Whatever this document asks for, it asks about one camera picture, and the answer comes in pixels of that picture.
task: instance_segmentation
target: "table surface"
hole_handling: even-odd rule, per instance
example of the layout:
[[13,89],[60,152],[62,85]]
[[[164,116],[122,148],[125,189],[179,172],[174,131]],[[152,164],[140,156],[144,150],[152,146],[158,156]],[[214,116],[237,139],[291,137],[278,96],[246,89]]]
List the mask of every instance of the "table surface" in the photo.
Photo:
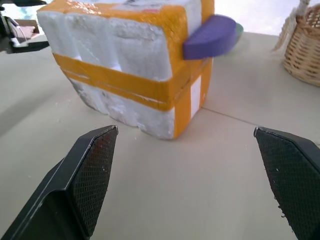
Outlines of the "table surface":
[[50,48],[0,53],[0,236],[76,139],[117,124],[111,177],[92,240],[296,240],[270,189],[255,125],[320,142],[320,88],[245,33],[214,60],[204,107],[174,141],[82,103]]

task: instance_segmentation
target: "wicker basket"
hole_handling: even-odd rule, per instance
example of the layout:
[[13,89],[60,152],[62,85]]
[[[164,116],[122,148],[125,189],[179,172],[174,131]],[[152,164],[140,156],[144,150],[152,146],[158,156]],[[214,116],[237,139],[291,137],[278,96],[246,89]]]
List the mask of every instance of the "wicker basket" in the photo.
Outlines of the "wicker basket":
[[320,4],[296,21],[283,66],[294,77],[320,87]]

